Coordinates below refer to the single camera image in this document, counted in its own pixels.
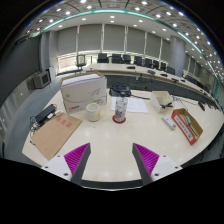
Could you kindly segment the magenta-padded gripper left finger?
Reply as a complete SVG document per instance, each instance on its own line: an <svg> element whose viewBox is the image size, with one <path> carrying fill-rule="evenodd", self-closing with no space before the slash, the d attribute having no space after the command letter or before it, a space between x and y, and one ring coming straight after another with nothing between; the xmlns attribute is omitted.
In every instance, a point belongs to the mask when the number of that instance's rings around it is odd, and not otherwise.
<svg viewBox="0 0 224 224"><path fill-rule="evenodd" d="M80 185L90 153L90 144L86 143L65 155L57 154L42 169Z"/></svg>

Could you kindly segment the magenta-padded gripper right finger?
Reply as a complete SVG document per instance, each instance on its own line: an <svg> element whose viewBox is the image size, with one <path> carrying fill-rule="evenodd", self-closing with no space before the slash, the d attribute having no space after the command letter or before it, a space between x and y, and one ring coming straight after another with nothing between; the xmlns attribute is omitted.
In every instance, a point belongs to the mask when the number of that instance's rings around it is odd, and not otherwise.
<svg viewBox="0 0 224 224"><path fill-rule="evenodd" d="M136 160L143 185L147 185L182 169L167 155L158 155L152 150L133 144L132 154Z"/></svg>

